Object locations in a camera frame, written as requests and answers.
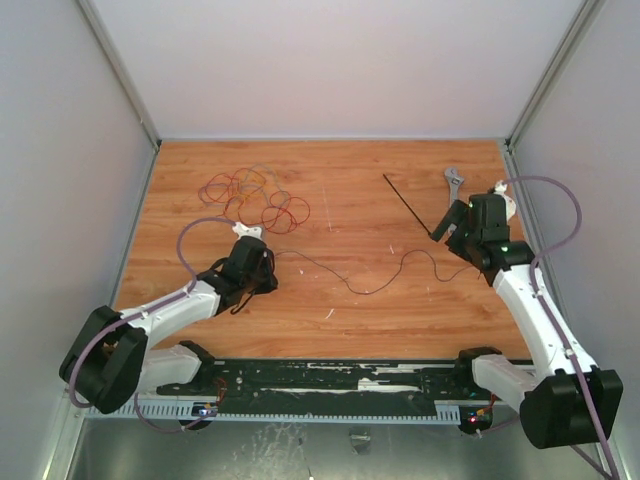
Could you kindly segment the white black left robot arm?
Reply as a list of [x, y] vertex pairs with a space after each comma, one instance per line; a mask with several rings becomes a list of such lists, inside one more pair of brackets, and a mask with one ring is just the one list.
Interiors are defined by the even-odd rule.
[[170, 384], [208, 392], [215, 371], [206, 352], [192, 343], [157, 344], [196, 322], [238, 313], [255, 295], [276, 290], [275, 257], [266, 243], [242, 236], [227, 257], [197, 274], [183, 288], [147, 305], [93, 310], [59, 368], [69, 396], [80, 408], [110, 414], [135, 394]]

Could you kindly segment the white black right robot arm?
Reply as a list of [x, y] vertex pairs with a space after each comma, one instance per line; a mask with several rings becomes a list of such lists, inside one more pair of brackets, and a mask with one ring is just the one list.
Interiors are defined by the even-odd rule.
[[455, 200], [434, 229], [434, 241], [470, 263], [507, 306], [530, 352], [534, 373], [494, 348], [461, 352], [456, 391], [476, 398], [488, 390], [514, 409], [538, 449], [595, 443], [611, 435], [623, 383], [602, 370], [571, 333], [525, 241], [510, 238], [514, 203], [497, 192]]

